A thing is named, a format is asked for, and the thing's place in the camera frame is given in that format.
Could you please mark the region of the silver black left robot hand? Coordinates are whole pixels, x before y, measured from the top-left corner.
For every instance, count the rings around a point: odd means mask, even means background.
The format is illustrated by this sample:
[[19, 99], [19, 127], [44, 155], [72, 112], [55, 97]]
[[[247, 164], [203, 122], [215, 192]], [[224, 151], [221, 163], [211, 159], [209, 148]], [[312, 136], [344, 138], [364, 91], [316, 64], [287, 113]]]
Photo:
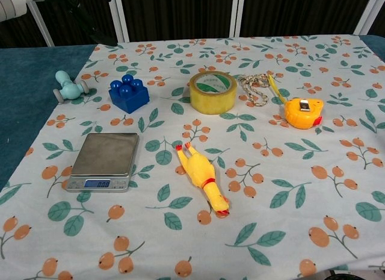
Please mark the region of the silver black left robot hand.
[[27, 3], [33, 0], [0, 0], [1, 22], [20, 17], [27, 12]]

